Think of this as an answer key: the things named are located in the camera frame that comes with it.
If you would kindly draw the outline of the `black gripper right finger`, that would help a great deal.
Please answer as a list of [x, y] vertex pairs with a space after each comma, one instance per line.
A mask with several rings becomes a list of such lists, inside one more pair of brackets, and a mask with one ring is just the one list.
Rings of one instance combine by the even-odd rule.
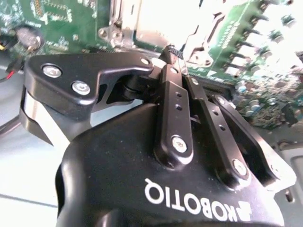
[[190, 108], [201, 123], [206, 124], [214, 141], [216, 174], [232, 190], [249, 186], [252, 173], [246, 165], [241, 151], [216, 104], [210, 102], [203, 87], [188, 75], [185, 61], [177, 60], [182, 75], [185, 76], [185, 87], [189, 92]]

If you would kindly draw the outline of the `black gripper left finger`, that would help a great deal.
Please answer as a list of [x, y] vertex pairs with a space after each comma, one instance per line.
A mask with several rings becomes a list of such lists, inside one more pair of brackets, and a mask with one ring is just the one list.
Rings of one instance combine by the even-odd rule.
[[22, 111], [53, 145], [68, 146], [91, 128], [91, 114], [135, 99], [158, 105], [154, 151], [169, 167], [193, 158], [188, 92], [167, 46], [158, 58], [140, 52], [38, 55], [24, 66]]

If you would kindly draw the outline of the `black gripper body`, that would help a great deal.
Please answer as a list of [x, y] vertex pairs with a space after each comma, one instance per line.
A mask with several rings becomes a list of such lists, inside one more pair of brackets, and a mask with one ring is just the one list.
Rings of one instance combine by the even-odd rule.
[[232, 191], [216, 174], [217, 150], [192, 122], [194, 157], [168, 170], [153, 153], [155, 105], [91, 128], [66, 149], [56, 176], [59, 227], [282, 227], [273, 196], [252, 178]]

